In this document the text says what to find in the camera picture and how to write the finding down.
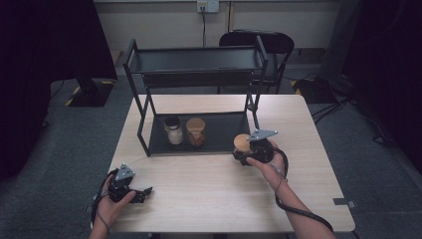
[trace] black curtain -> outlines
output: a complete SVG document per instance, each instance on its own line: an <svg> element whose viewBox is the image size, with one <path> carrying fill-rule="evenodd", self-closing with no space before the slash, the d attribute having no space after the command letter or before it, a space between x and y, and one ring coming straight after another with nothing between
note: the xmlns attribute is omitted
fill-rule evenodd
<svg viewBox="0 0 422 239"><path fill-rule="evenodd" d="M364 1L343 71L422 172L420 1Z"/></svg>
<svg viewBox="0 0 422 239"><path fill-rule="evenodd" d="M2 0L0 179L17 174L41 131L54 81L116 79L93 0Z"/></svg>

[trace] wooden table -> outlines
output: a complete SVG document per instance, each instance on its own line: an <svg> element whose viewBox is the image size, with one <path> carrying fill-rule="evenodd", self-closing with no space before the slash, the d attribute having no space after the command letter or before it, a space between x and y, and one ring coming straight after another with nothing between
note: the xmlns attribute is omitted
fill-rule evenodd
<svg viewBox="0 0 422 239"><path fill-rule="evenodd" d="M243 95L154 95L164 113L236 111ZM271 137L290 162L289 185L315 214L336 232L350 232L354 222L301 96L261 96L257 112L261 129L275 129ZM143 136L148 142L152 113L146 114ZM252 114L248 113L251 130ZM136 136L140 114L132 102L110 169L125 162L136 176L130 187L153 186L143 204L130 204L112 230L159 233L276 233L292 232L286 213L261 172L241 166L231 154L147 157Z"/></svg>

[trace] electrical outlet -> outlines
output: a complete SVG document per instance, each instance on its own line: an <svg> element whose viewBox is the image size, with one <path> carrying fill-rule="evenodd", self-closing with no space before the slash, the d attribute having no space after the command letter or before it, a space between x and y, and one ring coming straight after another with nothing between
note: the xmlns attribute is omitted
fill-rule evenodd
<svg viewBox="0 0 422 239"><path fill-rule="evenodd" d="M220 2L218 0L208 0L207 12L217 13L220 10Z"/></svg>
<svg viewBox="0 0 422 239"><path fill-rule="evenodd" d="M196 2L196 11L201 13L201 12L207 12L208 8L208 1L197 1Z"/></svg>

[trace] chair backrest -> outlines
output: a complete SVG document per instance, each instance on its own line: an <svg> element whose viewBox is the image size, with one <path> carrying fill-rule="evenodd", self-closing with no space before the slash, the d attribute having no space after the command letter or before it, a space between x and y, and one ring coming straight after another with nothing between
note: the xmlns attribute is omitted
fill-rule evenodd
<svg viewBox="0 0 422 239"><path fill-rule="evenodd" d="M264 48L268 53L286 54L287 58L295 47L295 42L288 35L279 32L258 30L233 30L220 38L220 47L223 46L252 46L257 36L261 37Z"/></svg>

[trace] black metal shelf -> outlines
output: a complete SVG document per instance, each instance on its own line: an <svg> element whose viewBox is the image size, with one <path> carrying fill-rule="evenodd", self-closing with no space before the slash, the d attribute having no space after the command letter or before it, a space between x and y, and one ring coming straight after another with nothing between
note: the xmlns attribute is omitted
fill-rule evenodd
<svg viewBox="0 0 422 239"><path fill-rule="evenodd" d="M161 153L210 153L233 150L233 138L239 133L250 133L247 110L253 113L255 127L259 128L256 111L260 97L259 86L255 100L251 91L246 93L245 106L238 112L177 114L182 121L184 140L179 145L171 144L164 130L164 119L169 115L156 111L150 89L206 87L206 86L250 86L252 72L261 70L265 76L268 56L257 37L255 46L150 49L139 50L135 40L123 57L123 67L141 115L137 136L147 156ZM140 102L132 75L142 75L146 89L145 102ZM154 119L149 145L146 145L142 130L148 106ZM206 142L201 147L193 147L187 138L186 122L191 118L202 118L206 122Z"/></svg>

